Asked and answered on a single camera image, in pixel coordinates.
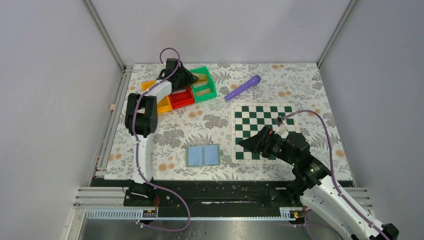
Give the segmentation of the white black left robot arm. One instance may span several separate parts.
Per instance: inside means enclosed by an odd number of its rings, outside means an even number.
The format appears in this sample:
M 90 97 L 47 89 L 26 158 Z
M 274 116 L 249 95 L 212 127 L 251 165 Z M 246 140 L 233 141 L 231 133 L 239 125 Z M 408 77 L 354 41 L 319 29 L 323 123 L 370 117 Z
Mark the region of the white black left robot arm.
M 177 58 L 168 58 L 156 81 L 142 93 L 130 93 L 127 98 L 124 125 L 133 141 L 133 173 L 129 197 L 144 206 L 155 200 L 151 168 L 153 135 L 158 127 L 158 102 L 174 92 L 190 87 L 198 78 Z

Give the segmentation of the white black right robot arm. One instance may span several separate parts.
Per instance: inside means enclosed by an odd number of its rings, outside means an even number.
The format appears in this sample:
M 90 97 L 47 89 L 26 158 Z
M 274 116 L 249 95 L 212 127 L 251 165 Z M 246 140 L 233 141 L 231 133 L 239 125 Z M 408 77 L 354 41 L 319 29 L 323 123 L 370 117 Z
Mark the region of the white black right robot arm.
M 295 179 L 286 187 L 287 201 L 293 206 L 308 207 L 344 239 L 398 238 L 399 230 L 392 223 L 376 219 L 333 179 L 332 172 L 311 154 L 310 145 L 301 133 L 289 133 L 282 139 L 265 126 L 238 144 L 253 154 L 275 157 L 292 165 Z

